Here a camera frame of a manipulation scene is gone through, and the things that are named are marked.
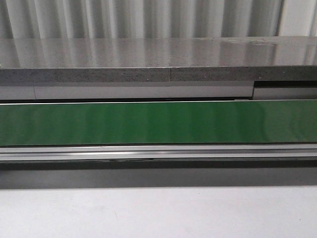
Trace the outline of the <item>white pleated curtain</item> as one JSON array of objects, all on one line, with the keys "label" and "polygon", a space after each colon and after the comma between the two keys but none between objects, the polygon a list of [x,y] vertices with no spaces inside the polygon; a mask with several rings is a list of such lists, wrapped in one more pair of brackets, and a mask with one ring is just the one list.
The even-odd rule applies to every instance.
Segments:
[{"label": "white pleated curtain", "polygon": [[0,3],[3,39],[316,34],[314,0],[3,0]]}]

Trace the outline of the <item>aluminium conveyor frame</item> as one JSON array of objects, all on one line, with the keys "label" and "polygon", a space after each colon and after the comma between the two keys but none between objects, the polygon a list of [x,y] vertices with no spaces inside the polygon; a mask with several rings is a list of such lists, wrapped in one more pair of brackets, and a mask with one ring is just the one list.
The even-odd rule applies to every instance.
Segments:
[{"label": "aluminium conveyor frame", "polygon": [[3,170],[314,166],[315,143],[177,143],[1,146]]}]

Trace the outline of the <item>green conveyor belt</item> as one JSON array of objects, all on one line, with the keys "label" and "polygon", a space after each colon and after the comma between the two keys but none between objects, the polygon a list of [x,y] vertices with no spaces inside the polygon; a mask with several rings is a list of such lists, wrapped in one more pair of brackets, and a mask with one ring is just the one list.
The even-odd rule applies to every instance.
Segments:
[{"label": "green conveyor belt", "polygon": [[315,143],[316,100],[3,104],[1,146]]}]

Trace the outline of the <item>grey stone counter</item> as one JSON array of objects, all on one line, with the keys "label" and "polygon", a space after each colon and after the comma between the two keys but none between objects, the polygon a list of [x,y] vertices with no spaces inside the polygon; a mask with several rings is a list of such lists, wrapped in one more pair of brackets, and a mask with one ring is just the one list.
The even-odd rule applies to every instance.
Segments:
[{"label": "grey stone counter", "polygon": [[10,84],[315,81],[316,37],[2,39]]}]

